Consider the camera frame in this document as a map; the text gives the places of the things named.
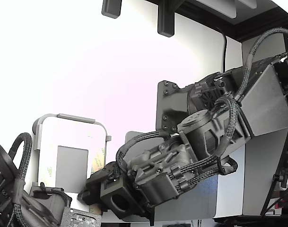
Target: white wall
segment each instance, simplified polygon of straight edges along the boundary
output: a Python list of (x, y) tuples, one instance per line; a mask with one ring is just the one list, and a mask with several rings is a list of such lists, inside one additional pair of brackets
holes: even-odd
[[(244, 41), (242, 43), (243, 62), (247, 60), (251, 47), (259, 36)], [(274, 34), (265, 39), (258, 48), (253, 61), (259, 61), (265, 58), (273, 57), (277, 54), (286, 52), (285, 40), (283, 34)]]
[[(155, 130), (158, 82), (184, 87), (221, 70), (221, 34), (176, 15), (175, 36), (161, 36), (157, 6), (144, 0), (123, 0), (118, 19), (101, 8), (102, 0), (0, 1), (6, 150), (38, 117), (65, 113), (105, 125), (112, 161), (126, 132)], [(241, 44), (228, 39), (227, 69), (241, 65)]]

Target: screw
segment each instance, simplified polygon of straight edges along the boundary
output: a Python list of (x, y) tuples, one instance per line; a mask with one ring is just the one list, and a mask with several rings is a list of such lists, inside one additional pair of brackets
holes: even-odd
[(158, 146), (158, 150), (163, 150), (163, 149), (165, 149), (165, 145), (164, 144), (160, 144), (159, 146)]
[(162, 171), (163, 171), (162, 168), (158, 168), (158, 169), (157, 169), (157, 174), (160, 174)]
[(218, 87), (224, 87), (225, 86), (225, 83), (224, 82), (221, 82)]

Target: black cable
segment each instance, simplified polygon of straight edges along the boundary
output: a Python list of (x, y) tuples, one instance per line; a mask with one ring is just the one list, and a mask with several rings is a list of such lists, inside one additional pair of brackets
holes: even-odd
[(225, 72), (226, 71), (227, 36), (219, 27), (216, 27), (216, 28), (218, 29), (218, 31), (220, 31), (220, 33), (223, 35), (223, 38), (224, 38), (223, 72)]
[(276, 204), (278, 203), (279, 201), (281, 201), (283, 198), (286, 197), (286, 195), (288, 195), (288, 192), (285, 193), (284, 195), (280, 196), (277, 200), (275, 200), (274, 203), (272, 203), (262, 214), (262, 218), (266, 215), (266, 213)]
[(241, 86), (239, 87), (238, 91), (236, 92), (234, 98), (236, 101), (239, 100), (239, 98), (243, 95), (244, 90), (247, 87), (248, 81), (249, 81), (249, 76), (250, 76), (250, 71), (251, 71), (251, 67), (252, 67), (252, 62), (253, 62), (253, 58), (256, 54), (256, 51), (258, 49), (258, 47), (262, 44), (262, 42), (268, 38), (270, 35), (276, 34), (276, 33), (283, 33), (283, 34), (287, 34), (288, 35), (288, 29), (285, 28), (273, 28), (270, 29), (268, 31), (266, 31), (265, 33), (263, 33), (254, 43), (254, 45), (252, 46), (249, 55), (247, 57), (246, 63), (244, 64), (244, 78), (243, 78), (243, 82), (241, 84)]
[(116, 166), (114, 168), (115, 174), (119, 173), (119, 170), (122, 170), (124, 173), (127, 173), (127, 170), (125, 167), (122, 165), (122, 161), (128, 152), (128, 150), (137, 144), (140, 141), (143, 140), (148, 140), (152, 138), (157, 138), (157, 137), (162, 137), (162, 138), (169, 138), (170, 135), (167, 132), (162, 132), (162, 131), (153, 131), (153, 132), (148, 132), (148, 133), (143, 133), (138, 136), (133, 137), (131, 140), (126, 142), (123, 146), (120, 147), (120, 149), (117, 151), (116, 156), (115, 156), (115, 161), (116, 161)]
[(21, 133), (14, 141), (10, 150), (13, 153), (16, 153), (17, 149), (19, 148), (22, 142), (24, 142), (23, 155), (22, 155), (22, 159), (20, 162), (20, 166), (19, 166), (19, 173), (16, 176), (15, 184), (14, 184), (13, 198), (12, 198), (13, 211), (12, 211), (12, 214), (10, 216), (10, 220), (7, 226), (10, 226), (13, 220), (13, 217), (15, 216), (19, 224), (22, 227), (27, 227), (27, 224), (22, 215), (20, 202), (22, 199), (22, 191), (23, 191), (24, 184), (25, 184), (24, 180), (25, 180), (25, 176), (26, 176), (26, 172), (27, 172), (27, 168), (29, 164), (30, 155), (31, 155), (32, 139), (31, 139), (30, 134)]

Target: metal frame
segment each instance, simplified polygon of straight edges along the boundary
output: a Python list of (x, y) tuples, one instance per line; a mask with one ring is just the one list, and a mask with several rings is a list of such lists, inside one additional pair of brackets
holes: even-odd
[[(210, 27), (239, 42), (256, 37), (274, 27), (288, 28), (288, 13), (276, 7), (244, 22), (233, 25), (224, 19), (186, 1), (186, 0), (146, 0), (158, 5), (159, 34), (171, 37), (175, 30), (175, 12), (193, 21)], [(122, 0), (103, 0), (102, 14), (118, 18), (121, 13)]]

